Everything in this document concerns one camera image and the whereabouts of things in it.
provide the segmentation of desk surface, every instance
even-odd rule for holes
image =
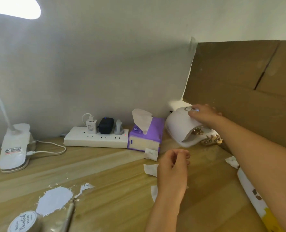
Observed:
[[[49,140],[63,143],[62,138]],[[160,153],[178,147],[165,134]],[[37,145],[37,150],[58,149],[50,144]],[[230,154],[218,146],[195,145],[188,150],[191,153],[189,189],[180,207],[177,231],[266,231],[239,183],[236,169],[224,161]],[[49,185],[71,187],[77,195],[85,183],[95,188],[84,191],[75,202],[70,231],[144,230],[153,206],[150,186],[157,184],[157,178],[144,173],[143,164],[155,162],[142,159],[143,152],[68,147],[60,156],[44,156],[32,156],[29,165],[19,172],[0,172],[0,231],[6,231],[20,213],[36,210],[39,197],[51,189]],[[66,210],[62,209],[44,217],[42,231],[56,231],[65,215]]]

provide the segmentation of power outlet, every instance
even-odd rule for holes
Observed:
[[[73,127],[64,138],[64,145],[75,147],[111,147],[127,148],[129,130],[125,129],[122,135],[89,134],[86,127]]]

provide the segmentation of white wall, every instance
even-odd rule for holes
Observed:
[[[13,123],[58,136],[81,115],[131,123],[168,114],[200,42],[286,39],[286,0],[37,0],[42,15],[0,15],[0,95]],[[6,130],[0,112],[0,144]]]

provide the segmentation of jar lid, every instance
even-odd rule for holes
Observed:
[[[17,216],[9,225],[8,232],[38,232],[40,216],[35,211],[26,211]]]

